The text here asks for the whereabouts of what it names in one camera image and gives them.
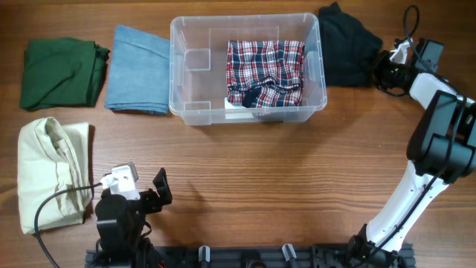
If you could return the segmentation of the black garment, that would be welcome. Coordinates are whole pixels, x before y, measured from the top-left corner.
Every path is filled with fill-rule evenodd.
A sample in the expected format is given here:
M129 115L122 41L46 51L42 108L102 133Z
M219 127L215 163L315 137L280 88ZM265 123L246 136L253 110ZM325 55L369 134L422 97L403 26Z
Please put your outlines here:
M318 21L326 85L369 86L371 63L382 40L357 18L342 12L336 2L320 8Z

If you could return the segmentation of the red navy plaid garment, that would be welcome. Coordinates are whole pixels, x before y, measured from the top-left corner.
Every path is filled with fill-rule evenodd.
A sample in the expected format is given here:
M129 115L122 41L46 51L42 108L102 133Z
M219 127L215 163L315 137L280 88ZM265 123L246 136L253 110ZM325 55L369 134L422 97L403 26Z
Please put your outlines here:
M296 40L228 42L229 103L245 108L300 106L305 45Z

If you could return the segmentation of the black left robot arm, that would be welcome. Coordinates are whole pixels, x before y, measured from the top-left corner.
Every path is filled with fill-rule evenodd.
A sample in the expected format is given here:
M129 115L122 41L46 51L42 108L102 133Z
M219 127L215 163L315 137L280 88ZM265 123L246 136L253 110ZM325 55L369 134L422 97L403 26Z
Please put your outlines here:
M166 261L148 238L148 214L173 201L164 168L152 180L155 189L138 191L135 166L117 166L100 182L101 199L95 207L100 239L87 267L165 267Z

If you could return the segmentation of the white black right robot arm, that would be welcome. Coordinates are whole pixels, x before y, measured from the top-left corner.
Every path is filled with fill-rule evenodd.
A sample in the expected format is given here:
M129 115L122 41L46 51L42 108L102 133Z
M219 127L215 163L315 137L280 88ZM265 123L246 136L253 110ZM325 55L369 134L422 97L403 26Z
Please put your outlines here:
M373 62L382 91L400 88L425 112L408 142L405 173L383 209L347 246L351 267L391 267L410 229L428 205L475 169L475 102L447 81L392 61L383 51Z

